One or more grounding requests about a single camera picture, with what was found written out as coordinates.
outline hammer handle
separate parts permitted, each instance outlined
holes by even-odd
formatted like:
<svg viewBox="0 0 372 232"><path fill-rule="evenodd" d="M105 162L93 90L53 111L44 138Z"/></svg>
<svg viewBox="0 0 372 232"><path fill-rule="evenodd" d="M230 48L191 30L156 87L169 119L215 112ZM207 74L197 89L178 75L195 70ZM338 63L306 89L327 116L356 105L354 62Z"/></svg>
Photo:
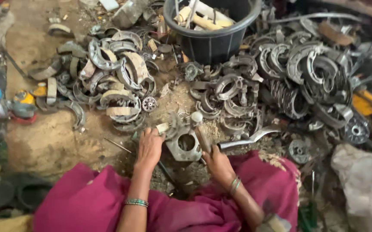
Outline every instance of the hammer handle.
<svg viewBox="0 0 372 232"><path fill-rule="evenodd" d="M200 147L202 148L202 151L207 152L208 154L212 153L212 146L211 146L211 141L209 138L206 136L204 133L204 129L201 126L196 126L195 127L195 134L196 137L198 138L198 141L200 143Z"/></svg>

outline sandy ground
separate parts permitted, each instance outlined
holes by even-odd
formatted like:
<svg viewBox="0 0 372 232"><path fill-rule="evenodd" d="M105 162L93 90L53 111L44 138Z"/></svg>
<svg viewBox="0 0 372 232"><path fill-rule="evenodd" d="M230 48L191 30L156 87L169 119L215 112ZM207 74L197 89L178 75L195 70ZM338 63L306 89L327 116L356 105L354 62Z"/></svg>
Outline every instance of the sandy ground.
<svg viewBox="0 0 372 232"><path fill-rule="evenodd" d="M63 18L67 14L68 18L62 24L70 27L78 40L83 39L88 30L96 24L87 11L79 8L77 0L14 0L11 1L10 10L15 16L15 23L7 32L6 47L20 68L25 71L49 65L50 58L55 55L55 49L68 40L46 33L50 25L48 18ZM100 20L103 25L110 25L108 20L103 22L103 19ZM161 90L163 85L174 80L178 73L172 69L175 61L170 56L158 64L162 72L155 76L155 79L158 90ZM8 62L7 65L7 98L13 97L21 88L32 89L36 85L30 80L25 80L11 63ZM185 82L175 87L173 96L168 94L159 98L158 102L158 110L147 118L149 126L168 121L168 110L191 113L195 105L188 94L188 85ZM89 111L86 108L86 115L86 130L83 133L73 131L75 116L68 110L49 115L39 114L37 122L32 125L9 123L6 141L10 167L15 171L37 172L56 180L78 162L83 162L98 171L110 164L119 174L130 177L136 151L136 145L130 140L131 134L116 131L105 111ZM210 131L210 137L214 142L227 139L217 122L208 121L205 128ZM104 140L104 137L113 139L133 153L112 145ZM283 152L280 142L265 138L250 147L229 153L240 154L253 148ZM176 162L167 150L163 150L162 161L187 193L209 178L202 164ZM168 183L159 168L155 169L151 188L167 193L173 190L173 186Z"/></svg>

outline pink sari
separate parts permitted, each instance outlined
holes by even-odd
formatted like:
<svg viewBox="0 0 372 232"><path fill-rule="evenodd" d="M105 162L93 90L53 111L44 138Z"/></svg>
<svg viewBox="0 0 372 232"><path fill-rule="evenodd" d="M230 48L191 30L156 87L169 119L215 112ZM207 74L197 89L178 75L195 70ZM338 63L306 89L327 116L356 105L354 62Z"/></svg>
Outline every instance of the pink sari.
<svg viewBox="0 0 372 232"><path fill-rule="evenodd" d="M258 151L230 160L265 214L275 213L286 219L292 225L291 232L295 232L300 185L295 165ZM34 231L113 232L129 186L130 179L117 175L111 166L98 173L80 163L64 174L40 205L35 213ZM148 232L248 230L233 199L214 182L198 189L190 201L150 190L148 202Z"/></svg>

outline bangle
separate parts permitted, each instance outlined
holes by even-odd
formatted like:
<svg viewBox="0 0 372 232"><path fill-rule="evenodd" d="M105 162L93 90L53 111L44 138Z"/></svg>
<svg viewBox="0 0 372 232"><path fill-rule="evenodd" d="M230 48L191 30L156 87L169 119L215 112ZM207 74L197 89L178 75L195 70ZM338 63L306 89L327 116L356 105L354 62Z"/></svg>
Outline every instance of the bangle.
<svg viewBox="0 0 372 232"><path fill-rule="evenodd" d="M240 185L241 180L239 179L238 183L236 184L236 187L233 188L233 191L231 192L231 196L235 195L236 191L238 190L238 187Z"/></svg>
<svg viewBox="0 0 372 232"><path fill-rule="evenodd" d="M238 189L239 184L240 184L240 178L239 178L238 175L236 175L236 178L233 180L233 182L232 182L232 184L229 188L229 194L230 195L233 196L235 194L236 190Z"/></svg>
<svg viewBox="0 0 372 232"><path fill-rule="evenodd" d="M125 200L125 205L138 205L147 208L149 206L149 203L141 199L127 199Z"/></svg>

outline black plastic bucket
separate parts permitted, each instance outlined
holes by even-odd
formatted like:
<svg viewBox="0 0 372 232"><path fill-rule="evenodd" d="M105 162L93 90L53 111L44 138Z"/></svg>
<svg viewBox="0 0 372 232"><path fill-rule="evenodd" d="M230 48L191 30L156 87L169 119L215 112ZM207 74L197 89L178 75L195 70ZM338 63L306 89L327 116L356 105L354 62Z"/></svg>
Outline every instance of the black plastic bucket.
<svg viewBox="0 0 372 232"><path fill-rule="evenodd" d="M239 52L246 28L261 11L262 0L202 0L202 2L212 8L228 9L230 18L236 23L216 31L186 29L173 21L176 16L175 0L166 0L164 3L164 20L177 32L180 46L189 59L201 64L223 63Z"/></svg>

